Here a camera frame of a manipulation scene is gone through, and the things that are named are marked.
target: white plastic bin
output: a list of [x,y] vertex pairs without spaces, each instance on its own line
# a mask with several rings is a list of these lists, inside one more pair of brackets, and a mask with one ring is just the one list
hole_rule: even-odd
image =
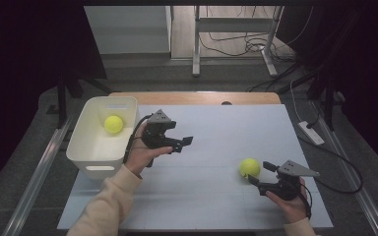
[[[124,126],[117,134],[105,131],[108,116],[117,115]],[[114,175],[122,164],[125,148],[138,117],[137,99],[130,96],[99,96],[85,104],[73,131],[66,155],[90,179]]]

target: yellow tennis ball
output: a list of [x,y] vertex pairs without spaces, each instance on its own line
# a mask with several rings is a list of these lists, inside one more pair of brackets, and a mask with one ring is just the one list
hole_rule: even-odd
[[248,175],[257,177],[260,174],[260,163],[254,158],[245,158],[241,161],[239,170],[244,178],[248,178]]
[[103,126],[105,127],[106,132],[110,134],[116,134],[122,130],[124,123],[122,122],[122,119],[119,116],[112,115],[108,116],[105,119]]

